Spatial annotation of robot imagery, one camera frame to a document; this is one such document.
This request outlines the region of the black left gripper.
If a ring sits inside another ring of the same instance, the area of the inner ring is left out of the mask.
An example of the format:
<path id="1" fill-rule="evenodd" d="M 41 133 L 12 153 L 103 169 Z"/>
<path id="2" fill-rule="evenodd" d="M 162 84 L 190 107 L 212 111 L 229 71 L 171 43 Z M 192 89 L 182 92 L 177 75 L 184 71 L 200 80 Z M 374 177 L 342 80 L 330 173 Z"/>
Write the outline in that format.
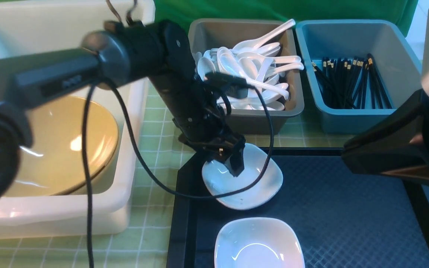
<path id="1" fill-rule="evenodd" d="M 230 173 L 239 176 L 245 169 L 245 139 L 228 127 L 199 76 L 194 71 L 160 71 L 149 78 L 182 132 L 179 141 L 213 159 L 229 160 Z"/>

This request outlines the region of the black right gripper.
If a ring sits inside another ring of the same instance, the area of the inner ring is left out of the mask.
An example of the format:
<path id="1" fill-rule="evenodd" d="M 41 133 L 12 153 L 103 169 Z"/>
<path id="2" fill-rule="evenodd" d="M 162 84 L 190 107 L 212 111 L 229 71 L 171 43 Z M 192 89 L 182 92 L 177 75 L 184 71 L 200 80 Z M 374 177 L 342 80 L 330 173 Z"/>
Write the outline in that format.
<path id="1" fill-rule="evenodd" d="M 429 97 L 416 90 L 385 120 L 347 141 L 341 158 L 356 174 L 429 186 Z"/>

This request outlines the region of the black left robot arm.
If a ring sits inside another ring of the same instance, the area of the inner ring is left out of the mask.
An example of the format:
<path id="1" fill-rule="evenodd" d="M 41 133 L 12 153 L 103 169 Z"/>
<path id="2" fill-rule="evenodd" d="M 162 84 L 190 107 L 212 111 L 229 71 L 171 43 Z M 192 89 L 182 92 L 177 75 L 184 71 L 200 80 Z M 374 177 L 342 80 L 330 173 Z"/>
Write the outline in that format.
<path id="1" fill-rule="evenodd" d="M 121 105 L 133 147 L 131 122 L 117 88 L 149 78 L 174 116 L 181 143 L 222 163 L 233 176 L 243 172 L 245 137 L 225 122 L 216 100 L 218 82 L 203 82 L 186 32 L 163 20 L 128 27 L 106 21 L 103 31 L 87 34 L 80 48 L 0 59 L 0 198 L 19 169 L 19 148 L 33 145 L 26 112 L 90 86 L 112 90 Z"/>

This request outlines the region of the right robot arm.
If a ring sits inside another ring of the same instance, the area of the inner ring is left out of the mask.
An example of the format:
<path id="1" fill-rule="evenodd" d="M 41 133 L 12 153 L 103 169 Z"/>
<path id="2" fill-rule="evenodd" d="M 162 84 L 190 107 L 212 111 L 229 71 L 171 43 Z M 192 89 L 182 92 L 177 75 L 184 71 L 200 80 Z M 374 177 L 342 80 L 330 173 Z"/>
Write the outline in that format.
<path id="1" fill-rule="evenodd" d="M 347 141 L 341 158 L 352 173 L 429 186 L 429 11 L 422 88 L 385 120 Z"/>

